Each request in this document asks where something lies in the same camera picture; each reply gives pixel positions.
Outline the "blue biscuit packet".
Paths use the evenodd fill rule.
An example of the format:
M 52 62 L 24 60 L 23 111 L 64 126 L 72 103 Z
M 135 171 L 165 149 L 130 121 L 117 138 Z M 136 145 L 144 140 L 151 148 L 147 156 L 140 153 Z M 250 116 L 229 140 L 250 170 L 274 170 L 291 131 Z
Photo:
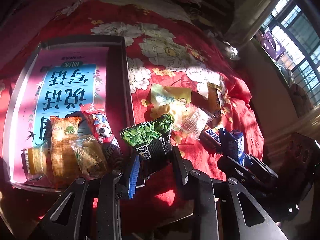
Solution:
M 222 154 L 232 158 L 240 165 L 245 165 L 244 135 L 237 129 L 227 131 L 225 128 L 219 129 Z

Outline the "long orange cracker packet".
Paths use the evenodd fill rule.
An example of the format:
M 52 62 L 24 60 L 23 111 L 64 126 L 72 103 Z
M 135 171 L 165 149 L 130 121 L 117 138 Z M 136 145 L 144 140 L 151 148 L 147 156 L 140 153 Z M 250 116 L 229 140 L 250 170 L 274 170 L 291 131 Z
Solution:
M 54 187 L 65 189 L 81 175 L 74 150 L 69 143 L 70 140 L 78 137 L 81 118 L 79 116 L 67 118 L 51 116 L 50 121 L 52 124 L 50 156 Z

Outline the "yellow round biscuit packet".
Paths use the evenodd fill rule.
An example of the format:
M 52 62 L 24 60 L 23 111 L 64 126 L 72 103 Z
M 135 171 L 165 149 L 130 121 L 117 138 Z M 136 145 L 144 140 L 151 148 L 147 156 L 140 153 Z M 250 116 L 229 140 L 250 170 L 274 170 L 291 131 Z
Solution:
M 23 170 L 27 181 L 40 180 L 47 175 L 48 142 L 22 151 Z

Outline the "green pea snack packet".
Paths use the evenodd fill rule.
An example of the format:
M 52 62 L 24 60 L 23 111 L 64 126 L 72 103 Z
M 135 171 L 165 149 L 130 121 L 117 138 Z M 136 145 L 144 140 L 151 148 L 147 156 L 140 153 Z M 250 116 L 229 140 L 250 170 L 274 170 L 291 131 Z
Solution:
M 122 129 L 120 137 L 130 145 L 143 160 L 158 158 L 172 151 L 171 129 L 174 118 L 163 114 L 147 121 Z

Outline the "red cartoon snack packet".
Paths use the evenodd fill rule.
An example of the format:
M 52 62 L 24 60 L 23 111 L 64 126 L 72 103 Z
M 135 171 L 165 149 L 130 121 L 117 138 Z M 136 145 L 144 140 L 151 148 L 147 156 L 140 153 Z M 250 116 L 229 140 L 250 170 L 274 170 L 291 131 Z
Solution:
M 123 154 L 111 129 L 105 108 L 102 105 L 88 103 L 81 105 L 80 109 L 89 123 L 93 136 L 102 144 L 107 162 L 112 166 L 121 163 Z

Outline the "clear pastry packet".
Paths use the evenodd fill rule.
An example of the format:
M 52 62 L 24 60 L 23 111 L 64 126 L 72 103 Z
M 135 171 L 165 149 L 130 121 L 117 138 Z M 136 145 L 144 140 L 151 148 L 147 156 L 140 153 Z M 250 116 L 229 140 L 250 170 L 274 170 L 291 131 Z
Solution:
M 81 173 L 88 179 L 103 177 L 108 164 L 101 146 L 93 135 L 83 135 L 69 140 Z

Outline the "snickers bar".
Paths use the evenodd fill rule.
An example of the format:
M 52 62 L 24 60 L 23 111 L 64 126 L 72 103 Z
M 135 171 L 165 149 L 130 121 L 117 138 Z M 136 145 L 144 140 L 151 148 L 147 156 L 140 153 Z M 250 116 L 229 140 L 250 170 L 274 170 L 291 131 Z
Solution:
M 215 133 L 210 127 L 205 128 L 200 134 L 200 140 L 211 148 L 220 149 L 221 140 L 217 133 Z

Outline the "brown gold candy wrapper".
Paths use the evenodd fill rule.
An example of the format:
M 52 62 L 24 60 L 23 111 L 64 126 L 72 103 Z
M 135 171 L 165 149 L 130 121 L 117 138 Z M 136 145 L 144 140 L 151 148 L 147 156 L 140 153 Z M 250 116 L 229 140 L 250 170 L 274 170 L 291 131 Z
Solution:
M 218 92 L 220 91 L 220 87 L 213 84 L 207 83 L 208 88 L 208 106 L 210 113 L 212 113 L 215 119 L 220 122 L 221 121 L 221 105 L 220 98 Z

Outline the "yellow white candy packet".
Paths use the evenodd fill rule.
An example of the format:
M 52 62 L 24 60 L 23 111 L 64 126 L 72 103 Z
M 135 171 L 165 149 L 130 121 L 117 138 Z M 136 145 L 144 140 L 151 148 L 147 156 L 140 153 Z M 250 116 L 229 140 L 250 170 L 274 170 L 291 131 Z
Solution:
M 150 117 L 159 118 L 163 114 L 170 114 L 178 120 L 188 111 L 191 103 L 191 89 L 184 87 L 161 86 L 153 83 L 151 86 Z

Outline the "purple hanging garment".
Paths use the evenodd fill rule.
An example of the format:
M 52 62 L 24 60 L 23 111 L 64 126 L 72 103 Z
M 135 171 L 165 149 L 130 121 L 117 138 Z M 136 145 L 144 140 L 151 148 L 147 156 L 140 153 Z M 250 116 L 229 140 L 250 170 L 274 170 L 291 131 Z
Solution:
M 282 44 L 270 33 L 269 30 L 256 32 L 257 41 L 266 50 L 271 59 L 278 61 L 284 56 L 286 49 Z

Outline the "window with grille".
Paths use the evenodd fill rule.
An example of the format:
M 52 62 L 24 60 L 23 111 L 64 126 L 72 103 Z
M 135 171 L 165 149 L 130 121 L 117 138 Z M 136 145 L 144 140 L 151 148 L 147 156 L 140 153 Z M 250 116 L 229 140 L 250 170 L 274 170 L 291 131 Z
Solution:
M 280 0 L 259 30 L 269 30 L 282 44 L 286 52 L 276 63 L 319 105 L 319 35 L 302 9 L 293 0 Z

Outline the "pink blue book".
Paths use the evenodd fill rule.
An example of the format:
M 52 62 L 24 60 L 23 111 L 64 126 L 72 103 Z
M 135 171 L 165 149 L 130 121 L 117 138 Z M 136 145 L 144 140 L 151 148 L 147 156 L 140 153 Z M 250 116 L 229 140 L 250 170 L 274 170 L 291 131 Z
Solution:
M 107 47 L 41 49 L 23 68 L 5 120 L 3 157 L 10 182 L 27 181 L 22 151 L 44 140 L 51 116 L 64 118 L 82 105 L 105 103 L 107 54 Z

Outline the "grey metal tray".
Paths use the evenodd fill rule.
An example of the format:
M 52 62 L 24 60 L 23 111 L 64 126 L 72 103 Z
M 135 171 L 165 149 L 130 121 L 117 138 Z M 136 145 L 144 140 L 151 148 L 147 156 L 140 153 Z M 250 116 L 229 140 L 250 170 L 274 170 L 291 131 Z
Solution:
M 127 58 L 125 51 L 125 41 L 122 37 L 108 36 L 108 35 L 72 35 L 65 37 L 53 38 L 37 45 L 35 50 L 30 55 L 24 67 L 29 66 L 35 55 L 41 49 L 53 48 L 67 48 L 67 47 L 107 47 L 107 66 L 106 66 L 106 83 L 105 83 L 105 103 L 93 103 L 102 105 L 110 123 L 111 129 L 119 144 L 119 130 L 127 125 L 134 123 L 132 100 L 130 95 L 130 85 L 127 70 Z M 89 123 L 81 109 L 77 112 L 71 113 L 64 118 L 71 116 L 79 116 L 81 121 L 78 127 L 78 137 L 83 135 L 93 135 Z M 47 155 L 47 175 L 40 180 L 26 181 L 23 184 L 12 183 L 9 180 L 9 169 L 7 166 L 8 160 L 3 157 L 4 162 L 4 178 L 5 181 L 19 189 L 25 189 L 35 192 L 58 192 L 63 189 L 56 189 L 53 182 L 52 163 L 50 156 L 50 141 L 52 135 L 52 124 L 49 121 L 45 125 L 46 131 L 44 141 L 48 142 Z M 3 148 L 8 144 L 8 139 L 5 138 L 3 132 Z

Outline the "red floral bedspread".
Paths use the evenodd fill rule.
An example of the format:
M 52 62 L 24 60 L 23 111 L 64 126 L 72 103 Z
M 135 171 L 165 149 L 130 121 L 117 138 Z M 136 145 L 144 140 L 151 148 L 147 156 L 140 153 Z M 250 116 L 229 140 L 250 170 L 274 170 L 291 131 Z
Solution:
M 190 88 L 190 104 L 207 110 L 207 83 L 213 83 L 220 87 L 221 105 L 221 121 L 213 122 L 214 131 L 220 128 L 239 130 L 244 135 L 244 151 L 262 158 L 264 138 L 249 106 L 251 93 L 199 28 L 136 5 L 115 5 L 98 0 L 75 2 L 58 11 L 1 69 L 1 157 L 5 117 L 22 68 L 39 43 L 72 35 L 108 35 L 122 37 L 125 41 L 134 123 L 119 132 L 155 120 L 150 117 L 153 83 Z M 174 120 L 172 146 L 178 146 L 182 156 L 196 169 L 210 177 L 225 179 L 225 174 L 217 167 L 221 153 L 184 133 L 181 130 L 183 116 Z M 132 147 L 119 132 L 119 147 L 124 156 L 129 156 Z

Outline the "maroon folded quilt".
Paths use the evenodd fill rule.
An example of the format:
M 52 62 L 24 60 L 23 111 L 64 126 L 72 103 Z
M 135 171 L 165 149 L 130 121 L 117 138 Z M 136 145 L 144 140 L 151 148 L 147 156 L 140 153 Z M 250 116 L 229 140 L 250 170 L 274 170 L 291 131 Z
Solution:
M 76 1 L 34 0 L 14 12 L 1 27 L 1 67 L 12 60 L 58 11 L 71 7 Z

